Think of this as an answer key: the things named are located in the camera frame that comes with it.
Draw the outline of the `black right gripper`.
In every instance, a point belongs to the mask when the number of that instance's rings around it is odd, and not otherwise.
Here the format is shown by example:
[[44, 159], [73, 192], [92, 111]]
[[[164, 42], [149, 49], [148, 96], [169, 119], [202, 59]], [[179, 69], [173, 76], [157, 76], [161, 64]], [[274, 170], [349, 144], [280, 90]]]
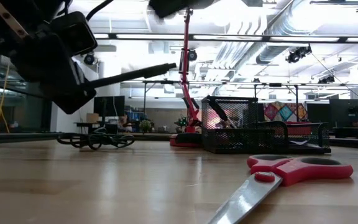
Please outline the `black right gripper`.
[[159, 18], [165, 18], [194, 5], [198, 0], [150, 0], [149, 6]]

